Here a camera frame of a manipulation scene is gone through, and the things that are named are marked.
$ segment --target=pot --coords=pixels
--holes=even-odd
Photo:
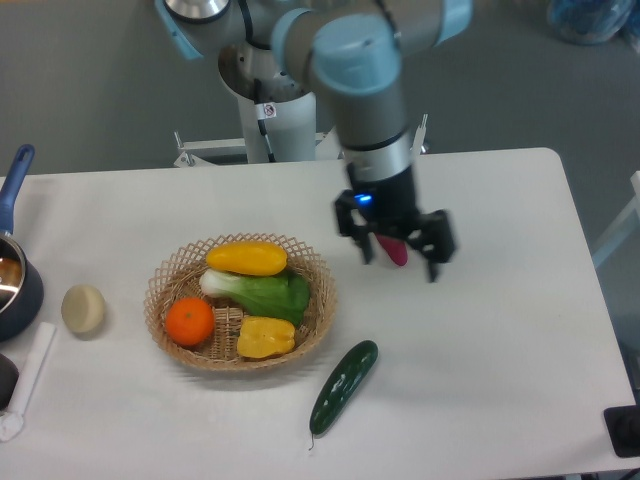
[[[13,208],[34,154],[31,145],[18,149],[0,190],[0,342],[31,324],[44,298],[40,274],[11,237]]]

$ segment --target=orange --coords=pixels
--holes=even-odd
[[[189,297],[178,300],[167,312],[167,335],[183,347],[192,347],[206,339],[215,326],[215,314],[207,302]]]

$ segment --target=pot handle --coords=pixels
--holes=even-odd
[[[35,153],[32,145],[22,145],[13,159],[0,190],[0,232],[13,233],[13,207]]]

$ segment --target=cucumber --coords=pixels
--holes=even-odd
[[[360,342],[347,352],[331,372],[316,400],[309,420],[311,435],[322,435],[344,409],[378,358],[378,346],[371,340]]]

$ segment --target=wicker basket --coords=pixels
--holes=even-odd
[[[304,320],[296,330],[295,349],[280,357],[250,360],[238,355],[236,343],[242,319],[248,315],[228,299],[212,299],[200,291],[199,279],[208,268],[207,253],[218,245],[239,240],[262,240],[275,243],[288,254],[288,266],[309,282],[311,299]],[[164,320],[176,300],[199,297],[215,309],[214,334],[201,344],[184,348],[166,334]],[[240,371],[272,367],[302,357],[324,337],[336,312],[336,287],[327,264],[313,248],[295,238],[267,234],[238,234],[190,243],[162,262],[149,280],[144,307],[146,323],[158,346],[179,362],[204,370]]]

